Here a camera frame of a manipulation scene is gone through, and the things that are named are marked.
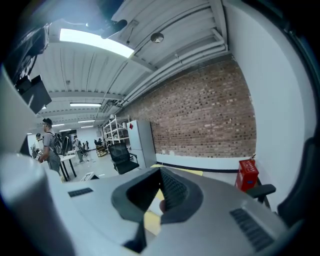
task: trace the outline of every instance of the ceiling fixture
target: ceiling fixture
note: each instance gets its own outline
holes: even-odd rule
[[[78,121],[78,123],[90,123],[90,122],[94,122],[96,120],[85,120],[85,121]]]
[[[71,102],[70,103],[71,107],[101,107],[101,103],[85,103],[85,102]]]
[[[156,44],[161,43],[164,40],[164,38],[165,36],[160,32],[153,33],[150,37],[151,41]]]
[[[61,28],[60,41],[80,43],[84,45],[99,47],[104,50],[124,56],[126,58],[129,58],[131,54],[134,52],[134,50],[119,42],[113,41],[111,39],[102,39],[97,34],[92,34],[73,29]]]
[[[64,123],[59,123],[59,124],[54,124],[52,125],[52,127],[56,127],[56,126],[64,126],[65,124]]]

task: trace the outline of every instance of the ceiling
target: ceiling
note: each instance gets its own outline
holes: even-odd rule
[[[80,128],[84,124],[78,121],[89,119],[100,126],[121,109],[115,105],[125,106],[168,77],[228,51],[220,0],[126,0],[112,19],[128,22],[110,39],[134,49],[130,58],[60,42],[61,28],[86,31],[86,27],[63,20],[51,24],[49,46],[37,57],[30,78],[41,75],[52,102],[30,130],[41,128],[43,118],[65,124],[60,130]],[[164,35],[161,43],[151,42],[155,32]],[[102,106],[70,107],[70,102]]]

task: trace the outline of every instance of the brick wall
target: brick wall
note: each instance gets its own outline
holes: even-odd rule
[[[232,56],[176,77],[118,115],[151,121],[159,154],[252,156],[256,150],[255,113],[246,81]]]

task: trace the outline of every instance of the cap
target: cap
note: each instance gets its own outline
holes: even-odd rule
[[[47,123],[47,124],[49,124],[49,125],[52,126],[52,121],[51,121],[51,119],[49,119],[49,118],[44,118],[42,121],[43,121],[44,123]]]

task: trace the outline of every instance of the gray plastic device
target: gray plastic device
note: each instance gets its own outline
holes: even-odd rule
[[[45,255],[261,255],[287,230],[237,188],[172,168],[62,183],[32,158],[7,153],[0,170],[4,203]],[[146,245],[143,214],[159,188],[166,212]]]

